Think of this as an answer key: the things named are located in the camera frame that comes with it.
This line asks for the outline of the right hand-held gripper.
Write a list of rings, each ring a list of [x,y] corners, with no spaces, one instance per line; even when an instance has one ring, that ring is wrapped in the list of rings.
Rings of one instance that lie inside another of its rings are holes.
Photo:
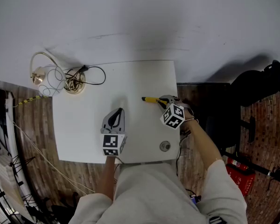
[[[189,105],[172,95],[163,95],[159,100],[157,104],[162,111],[160,121],[167,127],[177,129],[185,121],[184,108],[189,108]]]

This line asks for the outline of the red fire extinguisher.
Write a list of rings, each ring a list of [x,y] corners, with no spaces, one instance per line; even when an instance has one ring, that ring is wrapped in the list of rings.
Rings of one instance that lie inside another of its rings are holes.
[[[232,159],[230,157],[228,157],[227,159],[227,164],[230,164],[232,165],[233,167],[239,169],[239,170],[242,170],[242,171],[247,171],[249,169],[249,167],[235,159]]]

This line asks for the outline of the red fire extinguisher box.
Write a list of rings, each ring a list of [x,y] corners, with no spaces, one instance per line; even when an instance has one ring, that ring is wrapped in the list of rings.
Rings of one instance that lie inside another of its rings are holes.
[[[240,189],[242,195],[247,196],[253,185],[256,175],[255,172],[253,170],[243,171],[231,164],[226,164],[226,169],[231,179]]]

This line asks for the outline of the person's right forearm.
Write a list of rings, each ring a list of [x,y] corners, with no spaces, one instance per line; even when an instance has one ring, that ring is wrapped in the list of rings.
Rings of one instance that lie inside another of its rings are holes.
[[[208,170],[214,162],[222,160],[217,146],[196,120],[186,121],[185,125],[194,137],[195,146],[206,170]]]

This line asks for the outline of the white textured panel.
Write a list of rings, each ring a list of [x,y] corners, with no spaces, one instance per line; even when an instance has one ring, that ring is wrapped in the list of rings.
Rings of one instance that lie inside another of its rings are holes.
[[[21,197],[19,196],[19,191],[17,183],[14,177],[13,169],[10,166],[11,157],[8,155],[7,150],[0,150],[0,187],[5,192],[10,205],[13,205],[14,209],[19,204],[21,205]]]

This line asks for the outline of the white table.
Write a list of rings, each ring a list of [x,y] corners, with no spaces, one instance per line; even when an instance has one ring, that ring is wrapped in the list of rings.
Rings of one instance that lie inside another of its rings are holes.
[[[141,61],[103,64],[86,73],[84,89],[75,95],[62,91],[52,98],[53,123],[58,157],[63,161],[104,163],[100,129],[104,117],[117,108],[125,111],[124,163],[175,159],[179,130],[160,121],[157,104],[142,97],[177,95],[173,61]],[[161,142],[171,148],[160,150]]]

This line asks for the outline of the black office chair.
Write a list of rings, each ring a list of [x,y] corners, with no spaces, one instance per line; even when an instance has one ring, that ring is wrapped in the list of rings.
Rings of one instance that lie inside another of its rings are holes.
[[[280,92],[280,62],[274,60],[262,71],[248,70],[230,83],[183,83],[177,85],[178,97],[190,105],[203,130],[218,149],[237,146],[240,131],[248,129],[248,140],[253,141],[255,118],[240,117],[240,109]]]

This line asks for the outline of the person's right hand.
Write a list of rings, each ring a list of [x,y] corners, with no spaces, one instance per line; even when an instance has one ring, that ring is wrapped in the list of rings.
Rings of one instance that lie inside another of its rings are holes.
[[[184,116],[185,116],[185,121],[190,121],[195,119],[192,109],[188,107],[184,108]]]

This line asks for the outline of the yellow black striped strip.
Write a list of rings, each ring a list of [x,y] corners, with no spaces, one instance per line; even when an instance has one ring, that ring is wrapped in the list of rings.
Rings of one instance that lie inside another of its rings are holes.
[[[25,99],[21,102],[19,102],[17,105],[22,105],[22,104],[25,104],[25,103],[29,103],[31,101],[34,101],[34,100],[38,100],[38,99],[43,99],[43,98],[47,98],[48,96],[35,96],[35,97],[31,97],[31,98],[28,98],[28,99]]]

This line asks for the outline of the round grey table grommet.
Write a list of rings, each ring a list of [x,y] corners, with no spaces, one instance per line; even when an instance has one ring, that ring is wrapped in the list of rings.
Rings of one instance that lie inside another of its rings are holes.
[[[159,148],[161,151],[167,152],[170,150],[171,144],[168,141],[163,141],[163,142],[161,142]]]

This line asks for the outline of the person's light grey clothing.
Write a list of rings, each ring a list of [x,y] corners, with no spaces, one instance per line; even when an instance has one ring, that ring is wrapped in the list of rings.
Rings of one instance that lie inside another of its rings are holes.
[[[122,169],[113,199],[81,197],[69,224],[247,224],[246,202],[222,160],[208,168],[198,203],[171,165],[135,165]]]

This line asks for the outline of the person's left forearm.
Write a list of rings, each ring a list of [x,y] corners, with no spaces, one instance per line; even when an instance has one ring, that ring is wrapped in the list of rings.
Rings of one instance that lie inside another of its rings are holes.
[[[115,156],[107,156],[105,166],[100,176],[96,193],[103,194],[113,200],[114,197]]]

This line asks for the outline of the white globe lamp brass base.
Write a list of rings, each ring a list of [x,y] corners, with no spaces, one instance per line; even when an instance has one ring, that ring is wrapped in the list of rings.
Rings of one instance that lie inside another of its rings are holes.
[[[44,56],[51,63],[34,69],[34,59],[37,56]],[[71,69],[64,73],[55,60],[45,52],[36,52],[32,55],[29,71],[32,82],[37,86],[39,92],[46,97],[56,96],[62,91],[66,91],[69,94],[78,94],[86,84],[84,72]]]

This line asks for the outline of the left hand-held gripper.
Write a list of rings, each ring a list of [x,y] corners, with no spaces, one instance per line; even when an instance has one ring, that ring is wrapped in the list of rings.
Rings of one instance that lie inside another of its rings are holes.
[[[125,111],[123,108],[117,108],[103,119],[100,135],[103,154],[105,156],[120,156],[126,139]]]

